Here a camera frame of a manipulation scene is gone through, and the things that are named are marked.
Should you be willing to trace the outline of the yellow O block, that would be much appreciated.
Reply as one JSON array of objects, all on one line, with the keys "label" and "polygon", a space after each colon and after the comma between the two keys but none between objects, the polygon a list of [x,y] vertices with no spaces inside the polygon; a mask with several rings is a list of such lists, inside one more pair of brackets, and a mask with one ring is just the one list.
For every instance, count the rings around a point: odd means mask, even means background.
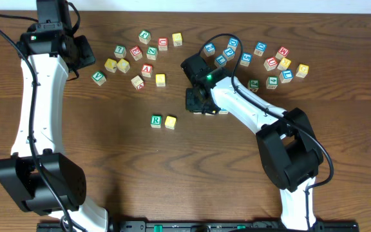
[{"label": "yellow O block", "polygon": [[176,126],[176,117],[168,115],[166,117],[164,125],[166,128],[174,130]]},{"label": "yellow O block", "polygon": [[205,111],[204,112],[205,115],[216,115],[216,111]]}]

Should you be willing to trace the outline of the green R block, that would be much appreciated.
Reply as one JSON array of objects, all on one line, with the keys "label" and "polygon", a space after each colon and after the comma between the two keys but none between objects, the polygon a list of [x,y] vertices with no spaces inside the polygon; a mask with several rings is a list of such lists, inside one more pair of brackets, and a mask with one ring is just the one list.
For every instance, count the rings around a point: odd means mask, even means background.
[{"label": "green R block", "polygon": [[150,125],[152,128],[161,128],[162,117],[160,115],[152,115]]}]

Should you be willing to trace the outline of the blue T block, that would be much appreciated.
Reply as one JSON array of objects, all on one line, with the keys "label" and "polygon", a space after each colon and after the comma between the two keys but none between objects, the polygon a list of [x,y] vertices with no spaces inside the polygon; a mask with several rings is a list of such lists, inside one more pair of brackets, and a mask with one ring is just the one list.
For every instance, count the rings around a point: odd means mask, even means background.
[{"label": "blue T block", "polygon": [[228,114],[229,112],[227,110],[221,109],[218,113],[220,115],[225,115],[225,114]]}]

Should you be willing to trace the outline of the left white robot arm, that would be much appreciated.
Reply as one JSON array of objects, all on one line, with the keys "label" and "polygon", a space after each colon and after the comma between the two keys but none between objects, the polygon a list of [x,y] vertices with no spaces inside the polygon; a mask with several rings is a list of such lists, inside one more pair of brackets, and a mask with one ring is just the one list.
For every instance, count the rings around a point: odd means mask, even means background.
[{"label": "left white robot arm", "polygon": [[38,1],[37,21],[14,43],[21,58],[21,118],[0,183],[24,212],[58,220],[53,231],[107,231],[108,212],[86,194],[86,177],[62,144],[63,92],[70,73],[94,64],[85,36],[76,36],[68,1]]}]

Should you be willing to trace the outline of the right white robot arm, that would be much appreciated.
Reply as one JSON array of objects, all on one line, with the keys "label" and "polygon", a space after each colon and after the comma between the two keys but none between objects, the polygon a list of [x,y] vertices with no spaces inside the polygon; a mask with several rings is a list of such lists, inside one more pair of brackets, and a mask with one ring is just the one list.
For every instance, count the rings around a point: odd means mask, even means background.
[{"label": "right white robot arm", "polygon": [[210,68],[198,54],[180,66],[192,85],[186,93],[187,110],[210,114],[225,110],[246,125],[256,136],[265,174],[280,190],[283,226],[312,228],[316,217],[311,187],[323,154],[307,115],[298,108],[286,111],[269,104],[227,69]]}]

